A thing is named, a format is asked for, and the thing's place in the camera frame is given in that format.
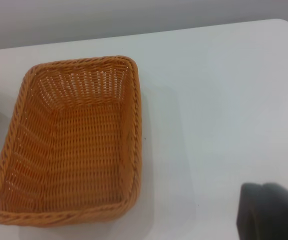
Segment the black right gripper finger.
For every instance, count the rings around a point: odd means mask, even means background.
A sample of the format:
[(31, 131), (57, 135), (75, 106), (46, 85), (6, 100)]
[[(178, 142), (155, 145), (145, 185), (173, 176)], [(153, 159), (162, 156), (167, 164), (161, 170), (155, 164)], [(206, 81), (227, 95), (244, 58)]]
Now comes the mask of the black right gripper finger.
[(288, 190), (276, 183), (244, 183), (236, 227), (241, 240), (288, 240)]

